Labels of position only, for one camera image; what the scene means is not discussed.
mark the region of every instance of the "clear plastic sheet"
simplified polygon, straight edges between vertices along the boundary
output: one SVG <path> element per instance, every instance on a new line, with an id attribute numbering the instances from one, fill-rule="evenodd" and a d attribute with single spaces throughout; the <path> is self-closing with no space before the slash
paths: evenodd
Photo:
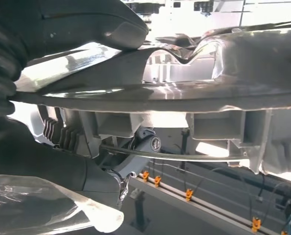
<path id="1" fill-rule="evenodd" d="M 0 175 L 0 235 L 53 235 L 94 226 L 111 233 L 122 212 L 37 177 Z"/>

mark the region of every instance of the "bolt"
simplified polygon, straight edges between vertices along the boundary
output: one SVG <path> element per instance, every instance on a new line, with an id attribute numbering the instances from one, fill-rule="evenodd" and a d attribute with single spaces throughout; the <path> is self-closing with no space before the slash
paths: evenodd
<path id="1" fill-rule="evenodd" d="M 161 149 L 161 140 L 158 137 L 154 137 L 151 142 L 153 151 L 158 152 Z"/>

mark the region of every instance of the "reflective metal surface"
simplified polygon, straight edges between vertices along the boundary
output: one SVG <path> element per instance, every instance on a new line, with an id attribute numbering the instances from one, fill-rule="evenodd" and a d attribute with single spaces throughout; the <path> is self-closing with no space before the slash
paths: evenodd
<path id="1" fill-rule="evenodd" d="M 121 52 L 98 43 L 90 43 L 85 48 L 87 50 L 26 67 L 21 73 L 20 78 L 15 82 L 17 91 L 36 92 L 47 85 L 105 61 Z"/>
<path id="2" fill-rule="evenodd" d="M 216 112 L 291 107 L 291 29 L 237 32 L 206 38 L 196 50 L 166 44 L 143 46 L 144 58 L 164 51 L 180 64 L 201 55 L 215 57 L 212 77 L 191 82 L 78 89 L 14 100 L 102 112 Z M 116 71 L 112 71 L 116 79 Z"/>
<path id="3" fill-rule="evenodd" d="M 102 144 L 101 149 L 105 149 L 111 153 L 124 153 L 130 154 L 136 157 L 154 158 L 171 161 L 186 161 L 186 162 L 240 162 L 246 160 L 244 156 L 229 156 L 229 157 L 213 157 L 207 155 L 180 155 L 180 154 L 167 154 L 167 153 L 154 153 L 154 152 L 142 152 L 136 150 L 130 150 L 125 148 L 111 147 Z"/>

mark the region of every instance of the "orange cable clip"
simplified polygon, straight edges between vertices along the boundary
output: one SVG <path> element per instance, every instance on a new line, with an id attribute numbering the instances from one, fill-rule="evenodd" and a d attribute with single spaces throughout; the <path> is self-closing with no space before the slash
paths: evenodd
<path id="1" fill-rule="evenodd" d="M 143 181 L 144 181 L 144 182 L 147 182 L 149 175 L 150 175 L 150 174 L 149 174 L 148 171 L 144 171 L 144 172 L 143 172 L 143 175 L 142 175 Z"/>
<path id="2" fill-rule="evenodd" d="M 252 223 L 252 231 L 256 233 L 260 229 L 261 225 L 262 225 L 262 221 L 260 219 L 253 217 L 253 223 Z"/>
<path id="3" fill-rule="evenodd" d="M 192 195 L 193 195 L 193 190 L 187 189 L 187 191 L 185 192 L 185 199 L 186 199 L 186 201 L 187 202 L 191 201 Z"/>
<path id="4" fill-rule="evenodd" d="M 159 183 L 161 183 L 161 177 L 161 176 L 156 176 L 155 179 L 154 180 L 155 187 L 158 187 Z"/>

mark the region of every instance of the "metal rail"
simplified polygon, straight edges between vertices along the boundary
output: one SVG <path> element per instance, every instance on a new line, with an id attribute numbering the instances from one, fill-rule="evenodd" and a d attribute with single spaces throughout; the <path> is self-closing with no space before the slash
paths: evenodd
<path id="1" fill-rule="evenodd" d="M 207 155 L 180 155 L 180 154 L 167 154 L 167 153 L 150 153 L 142 152 L 136 150 L 130 150 L 119 147 L 112 147 L 102 144 L 100 149 L 104 149 L 111 153 L 123 153 L 134 155 L 136 157 L 144 158 L 153 158 L 153 159 L 161 159 L 161 160 L 170 160 L 170 161 L 186 161 L 186 162 L 240 162 L 246 160 L 244 156 L 229 156 L 229 157 L 214 157 Z"/>
<path id="2" fill-rule="evenodd" d="M 154 179 L 148 178 L 147 182 L 142 181 L 142 176 L 131 179 L 130 185 L 139 188 L 151 196 L 158 197 L 166 203 L 177 207 L 187 213 L 196 216 L 215 227 L 225 230 L 231 235 L 253 235 L 252 222 L 225 211 L 215 205 L 192 196 L 189 202 L 185 200 L 185 193 L 161 183 L 156 188 Z M 277 233 L 262 227 L 257 235 L 276 235 Z"/>

